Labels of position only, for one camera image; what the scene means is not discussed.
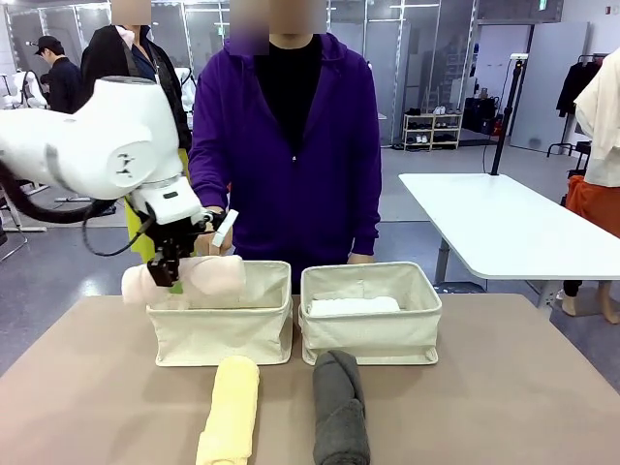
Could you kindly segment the purple sleeved left forearm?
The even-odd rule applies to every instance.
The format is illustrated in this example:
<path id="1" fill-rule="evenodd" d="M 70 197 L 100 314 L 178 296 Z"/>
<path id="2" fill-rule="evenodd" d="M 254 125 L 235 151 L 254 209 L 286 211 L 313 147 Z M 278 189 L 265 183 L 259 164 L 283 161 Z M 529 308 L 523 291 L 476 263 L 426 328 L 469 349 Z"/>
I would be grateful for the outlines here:
<path id="1" fill-rule="evenodd" d="M 370 261 L 378 238 L 379 200 L 382 192 L 381 154 L 364 156 L 356 161 L 352 181 L 353 232 L 352 255 Z"/>

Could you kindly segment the orange garment on mannequin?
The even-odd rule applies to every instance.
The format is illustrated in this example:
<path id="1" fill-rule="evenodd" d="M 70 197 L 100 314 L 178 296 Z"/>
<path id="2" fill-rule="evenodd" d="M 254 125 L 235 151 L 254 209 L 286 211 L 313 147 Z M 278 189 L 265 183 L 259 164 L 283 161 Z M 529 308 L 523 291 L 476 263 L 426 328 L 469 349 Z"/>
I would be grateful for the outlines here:
<path id="1" fill-rule="evenodd" d="M 600 228 L 620 235 L 620 187 L 590 184 L 582 175 L 571 176 L 566 208 Z"/>

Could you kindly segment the yellow towel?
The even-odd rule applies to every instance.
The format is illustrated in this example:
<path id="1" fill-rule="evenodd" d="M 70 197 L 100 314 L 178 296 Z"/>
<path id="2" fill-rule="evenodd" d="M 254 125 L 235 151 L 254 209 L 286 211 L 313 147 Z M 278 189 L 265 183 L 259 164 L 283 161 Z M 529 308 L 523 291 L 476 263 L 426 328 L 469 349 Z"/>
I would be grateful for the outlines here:
<path id="1" fill-rule="evenodd" d="M 248 465 L 259 397 L 260 369 L 245 356 L 217 367 L 211 405 L 200 434 L 196 465 Z"/>

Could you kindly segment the person in yellow skirt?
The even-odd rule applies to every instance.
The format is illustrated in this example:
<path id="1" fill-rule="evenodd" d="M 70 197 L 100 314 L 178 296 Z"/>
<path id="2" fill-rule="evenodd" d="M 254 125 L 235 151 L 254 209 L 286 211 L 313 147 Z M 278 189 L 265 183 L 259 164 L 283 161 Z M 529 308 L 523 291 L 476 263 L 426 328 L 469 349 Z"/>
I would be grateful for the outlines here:
<path id="1" fill-rule="evenodd" d="M 182 104 L 180 81 L 164 49 L 148 38 L 149 30 L 146 24 L 110 24 L 94 32 L 81 57 L 80 102 L 85 104 L 89 100 L 100 78 L 145 78 L 160 84 L 176 125 L 178 156 L 183 172 L 188 174 L 192 134 Z"/>

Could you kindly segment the pink towel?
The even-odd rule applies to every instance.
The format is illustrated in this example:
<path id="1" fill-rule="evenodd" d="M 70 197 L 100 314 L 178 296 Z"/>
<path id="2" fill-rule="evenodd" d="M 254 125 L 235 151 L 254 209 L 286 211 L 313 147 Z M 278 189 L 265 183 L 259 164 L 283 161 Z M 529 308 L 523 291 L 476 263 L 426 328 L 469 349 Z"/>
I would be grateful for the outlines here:
<path id="1" fill-rule="evenodd" d="M 128 268 L 121 279 L 124 303 L 174 310 L 226 307 L 239 302 L 246 285 L 239 256 L 184 258 L 178 271 L 172 287 L 160 287 L 146 264 Z"/>

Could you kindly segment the cream fabric basket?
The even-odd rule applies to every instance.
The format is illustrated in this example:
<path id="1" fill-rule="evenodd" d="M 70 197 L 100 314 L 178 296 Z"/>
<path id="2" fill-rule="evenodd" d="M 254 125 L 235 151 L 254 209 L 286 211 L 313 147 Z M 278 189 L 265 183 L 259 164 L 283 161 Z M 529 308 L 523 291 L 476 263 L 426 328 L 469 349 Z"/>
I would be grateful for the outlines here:
<path id="1" fill-rule="evenodd" d="M 391 296 L 397 313 L 317 318 L 315 299 Z M 298 319 L 303 360 L 344 351 L 360 365 L 433 365 L 442 302 L 425 273 L 411 262 L 345 264 L 305 269 L 300 281 Z"/>
<path id="2" fill-rule="evenodd" d="M 196 297 L 183 294 L 148 305 L 163 367 L 216 366 L 244 356 L 258 365 L 290 359 L 293 344 L 291 267 L 285 262 L 246 261 L 239 291 Z"/>

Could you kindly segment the white towel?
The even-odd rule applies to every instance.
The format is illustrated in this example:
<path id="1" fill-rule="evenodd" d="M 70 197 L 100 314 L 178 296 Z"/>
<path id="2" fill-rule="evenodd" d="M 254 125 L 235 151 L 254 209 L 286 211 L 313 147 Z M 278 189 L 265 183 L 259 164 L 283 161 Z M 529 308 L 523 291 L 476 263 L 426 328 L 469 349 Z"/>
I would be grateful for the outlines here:
<path id="1" fill-rule="evenodd" d="M 397 313 L 399 311 L 397 300 L 391 296 L 315 299 L 308 308 L 308 314 L 317 318 Z"/>

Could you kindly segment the black clothes on rack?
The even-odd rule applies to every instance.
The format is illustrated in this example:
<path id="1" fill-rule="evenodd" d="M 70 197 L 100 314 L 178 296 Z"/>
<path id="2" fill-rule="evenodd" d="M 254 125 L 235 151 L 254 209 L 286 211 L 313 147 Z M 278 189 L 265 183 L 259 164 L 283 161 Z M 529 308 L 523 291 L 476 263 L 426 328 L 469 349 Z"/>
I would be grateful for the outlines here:
<path id="1" fill-rule="evenodd" d="M 571 65 L 556 105 L 561 118 L 574 115 L 574 100 L 599 72 L 606 57 L 606 53 L 582 54 Z"/>

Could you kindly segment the grey towel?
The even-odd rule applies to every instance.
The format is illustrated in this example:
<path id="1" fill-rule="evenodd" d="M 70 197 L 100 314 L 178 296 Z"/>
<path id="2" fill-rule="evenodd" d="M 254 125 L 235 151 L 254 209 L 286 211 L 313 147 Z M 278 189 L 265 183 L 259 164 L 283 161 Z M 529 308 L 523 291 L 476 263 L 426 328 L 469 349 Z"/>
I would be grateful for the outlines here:
<path id="1" fill-rule="evenodd" d="M 321 354 L 312 381 L 315 465 L 370 465 L 365 401 L 356 358 L 339 350 Z"/>

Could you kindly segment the person in black cap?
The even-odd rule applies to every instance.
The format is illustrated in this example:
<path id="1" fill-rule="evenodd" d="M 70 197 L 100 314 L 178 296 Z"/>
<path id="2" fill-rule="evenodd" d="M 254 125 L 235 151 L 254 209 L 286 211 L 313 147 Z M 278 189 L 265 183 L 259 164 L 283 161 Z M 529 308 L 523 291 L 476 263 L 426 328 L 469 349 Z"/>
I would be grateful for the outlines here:
<path id="1" fill-rule="evenodd" d="M 73 114 L 78 109 L 81 72 L 65 54 L 61 42 L 53 36 L 42 36 L 36 55 L 50 66 L 47 73 L 48 104 L 51 110 Z"/>

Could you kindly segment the person's right hand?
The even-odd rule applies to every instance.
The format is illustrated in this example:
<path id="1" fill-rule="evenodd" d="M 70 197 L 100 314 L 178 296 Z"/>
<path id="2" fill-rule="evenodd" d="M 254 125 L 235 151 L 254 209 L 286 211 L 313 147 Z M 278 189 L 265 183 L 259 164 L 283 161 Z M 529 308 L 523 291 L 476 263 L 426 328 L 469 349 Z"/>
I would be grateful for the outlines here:
<path id="1" fill-rule="evenodd" d="M 220 246 L 212 243 L 214 232 L 200 234 L 195 241 L 195 251 L 200 256 L 225 256 L 232 248 L 233 232 L 229 231 Z"/>

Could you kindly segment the wooden shoe rack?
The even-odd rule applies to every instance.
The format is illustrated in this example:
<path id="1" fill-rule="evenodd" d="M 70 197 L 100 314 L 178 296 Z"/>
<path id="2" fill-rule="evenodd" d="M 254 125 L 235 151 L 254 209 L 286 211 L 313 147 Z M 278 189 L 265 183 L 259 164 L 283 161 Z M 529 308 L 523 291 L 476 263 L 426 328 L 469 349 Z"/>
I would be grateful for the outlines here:
<path id="1" fill-rule="evenodd" d="M 405 151 L 456 149 L 460 142 L 462 114 L 405 113 L 402 144 Z"/>

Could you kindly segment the cream garment on mannequin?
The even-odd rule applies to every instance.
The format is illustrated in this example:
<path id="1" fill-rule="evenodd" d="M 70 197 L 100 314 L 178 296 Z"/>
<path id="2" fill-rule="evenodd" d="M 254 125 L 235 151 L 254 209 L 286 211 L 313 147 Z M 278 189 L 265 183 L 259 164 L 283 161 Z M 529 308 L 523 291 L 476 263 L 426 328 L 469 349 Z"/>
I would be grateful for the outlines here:
<path id="1" fill-rule="evenodd" d="M 604 59 L 574 103 L 576 120 L 591 139 L 585 180 L 620 187 L 620 47 Z"/>

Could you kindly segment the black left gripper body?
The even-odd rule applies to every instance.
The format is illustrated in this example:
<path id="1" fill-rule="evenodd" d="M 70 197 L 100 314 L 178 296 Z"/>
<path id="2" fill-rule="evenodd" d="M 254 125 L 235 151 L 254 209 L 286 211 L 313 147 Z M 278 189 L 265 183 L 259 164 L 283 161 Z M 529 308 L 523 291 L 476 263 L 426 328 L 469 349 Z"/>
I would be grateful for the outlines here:
<path id="1" fill-rule="evenodd" d="M 165 225 L 153 222 L 150 225 L 150 239 L 155 251 L 166 259 L 184 259 L 196 255 L 195 242 L 204 234 L 204 224 L 193 224 L 190 219 L 182 219 Z"/>

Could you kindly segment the large white table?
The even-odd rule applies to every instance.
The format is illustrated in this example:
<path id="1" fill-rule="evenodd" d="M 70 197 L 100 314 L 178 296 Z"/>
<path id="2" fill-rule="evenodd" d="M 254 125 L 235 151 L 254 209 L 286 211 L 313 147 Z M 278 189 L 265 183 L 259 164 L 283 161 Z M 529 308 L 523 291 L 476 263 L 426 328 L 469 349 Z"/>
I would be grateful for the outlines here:
<path id="1" fill-rule="evenodd" d="M 455 254 L 489 281 L 539 283 L 548 311 L 565 280 L 620 281 L 620 239 L 504 174 L 402 173 L 441 235 L 434 281 Z"/>

